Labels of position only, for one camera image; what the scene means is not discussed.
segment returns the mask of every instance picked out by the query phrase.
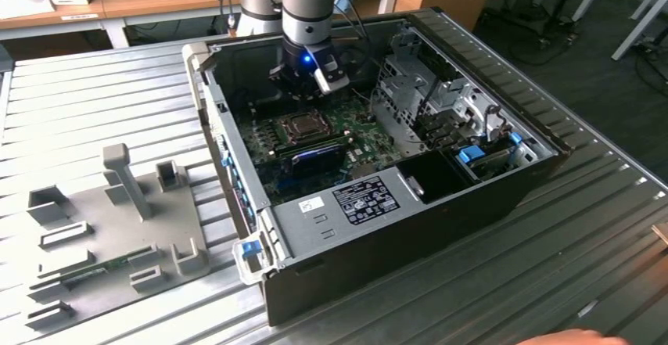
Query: metal table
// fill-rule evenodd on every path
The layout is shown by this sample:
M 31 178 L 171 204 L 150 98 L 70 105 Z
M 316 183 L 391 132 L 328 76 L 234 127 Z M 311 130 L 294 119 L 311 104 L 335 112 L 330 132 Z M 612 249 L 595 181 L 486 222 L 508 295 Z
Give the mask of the metal table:
M 0 333 L 22 326 L 15 268 L 31 224 L 19 192 L 56 180 L 102 185 L 83 167 L 102 140 L 188 166 L 214 273 L 43 339 L 43 343 L 484 343 L 587 327 L 668 342 L 666 185 L 450 20 L 418 13 L 578 150 L 512 215 L 434 257 L 290 325 L 270 328 L 256 286 L 238 279 L 234 226 L 190 103 L 180 46 L 151 45 L 18 64 L 3 78 Z

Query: sticker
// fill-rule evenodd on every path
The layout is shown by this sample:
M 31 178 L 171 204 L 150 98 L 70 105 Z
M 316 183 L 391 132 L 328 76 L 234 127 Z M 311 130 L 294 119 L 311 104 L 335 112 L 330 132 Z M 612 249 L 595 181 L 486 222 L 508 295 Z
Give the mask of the sticker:
M 324 207 L 324 203 L 323 198 L 320 198 L 319 196 L 300 202 L 300 209 L 303 214 L 306 214 L 310 210 L 319 209 L 320 207 Z
M 334 191 L 334 197 L 354 225 L 360 225 L 402 208 L 380 177 L 372 177 Z
M 68 15 L 60 17 L 63 20 L 82 20 L 82 19 L 95 19 L 99 18 L 98 14 L 82 14 L 82 15 Z

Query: blue latch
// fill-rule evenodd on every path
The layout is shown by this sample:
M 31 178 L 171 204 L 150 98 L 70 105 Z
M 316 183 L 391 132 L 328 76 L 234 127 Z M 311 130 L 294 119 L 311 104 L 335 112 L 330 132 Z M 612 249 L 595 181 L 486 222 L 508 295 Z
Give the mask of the blue latch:
M 243 248 L 242 257 L 244 259 L 248 259 L 252 255 L 258 255 L 262 252 L 260 241 L 244 242 L 242 248 Z
M 522 143 L 522 135 L 519 135 L 516 132 L 511 133 L 511 142 L 518 145 Z
M 471 161 L 479 159 L 483 156 L 484 152 L 479 146 L 468 146 L 459 151 L 459 158 L 466 164 L 468 164 Z

